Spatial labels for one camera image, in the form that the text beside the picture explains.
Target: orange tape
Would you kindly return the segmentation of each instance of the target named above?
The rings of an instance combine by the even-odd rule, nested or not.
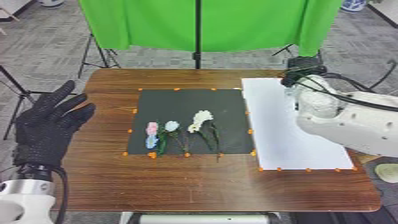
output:
[[[151,159],[156,159],[156,152],[149,152],[147,156],[151,157]]]

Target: green backdrop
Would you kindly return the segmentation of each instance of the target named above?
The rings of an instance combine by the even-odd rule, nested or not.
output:
[[[195,50],[195,0],[80,0],[103,48]],[[314,56],[341,0],[203,0],[203,51],[300,46]]]

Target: white paper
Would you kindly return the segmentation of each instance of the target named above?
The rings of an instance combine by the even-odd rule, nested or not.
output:
[[[282,169],[352,169],[345,147],[307,134],[297,125],[295,99],[281,79],[242,79],[259,167]]]

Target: table leg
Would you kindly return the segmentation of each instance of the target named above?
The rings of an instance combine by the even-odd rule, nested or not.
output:
[[[16,21],[21,21],[4,7],[0,7],[0,10],[4,10],[5,14]]]
[[[133,216],[133,212],[123,212],[121,213],[121,220],[119,220],[119,224],[128,224],[128,220]]]
[[[4,34],[4,35],[7,35],[7,33],[5,33],[5,31],[4,31],[4,29],[0,28],[0,33]]]

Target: gloved hand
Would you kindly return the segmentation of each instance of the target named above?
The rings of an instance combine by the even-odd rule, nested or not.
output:
[[[73,134],[96,110],[94,104],[87,104],[71,111],[87,100],[85,94],[60,103],[73,89],[75,82],[67,81],[57,91],[41,96],[32,109],[16,118],[14,165],[32,163],[60,167]]]

